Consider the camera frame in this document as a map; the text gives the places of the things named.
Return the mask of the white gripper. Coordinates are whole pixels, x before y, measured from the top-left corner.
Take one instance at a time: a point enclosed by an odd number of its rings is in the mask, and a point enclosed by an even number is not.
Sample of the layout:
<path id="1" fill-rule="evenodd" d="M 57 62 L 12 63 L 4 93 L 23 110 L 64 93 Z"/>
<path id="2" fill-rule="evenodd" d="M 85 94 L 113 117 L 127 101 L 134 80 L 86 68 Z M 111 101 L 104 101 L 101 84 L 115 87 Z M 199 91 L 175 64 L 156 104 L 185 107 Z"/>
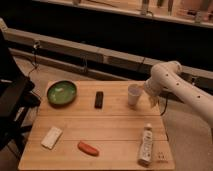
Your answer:
<path id="1" fill-rule="evenodd" d="M 153 78 L 149 78 L 143 85 L 144 91 L 149 95 L 150 106 L 154 107 L 158 103 L 158 96 L 163 90 L 163 86 Z"/>

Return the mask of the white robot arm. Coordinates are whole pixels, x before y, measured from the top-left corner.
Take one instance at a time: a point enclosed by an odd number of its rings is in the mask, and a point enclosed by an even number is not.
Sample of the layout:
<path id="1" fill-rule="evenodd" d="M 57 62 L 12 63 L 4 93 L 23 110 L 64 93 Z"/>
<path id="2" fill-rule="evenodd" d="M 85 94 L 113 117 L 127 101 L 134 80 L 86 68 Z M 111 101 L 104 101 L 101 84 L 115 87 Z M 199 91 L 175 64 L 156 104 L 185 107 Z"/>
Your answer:
<path id="1" fill-rule="evenodd" d="M 178 61 L 162 62 L 151 68 L 151 75 L 143 87 L 151 97 L 158 96 L 164 87 L 181 101 L 193 108 L 213 128 L 213 95 L 183 80 L 179 74 L 182 66 Z"/>

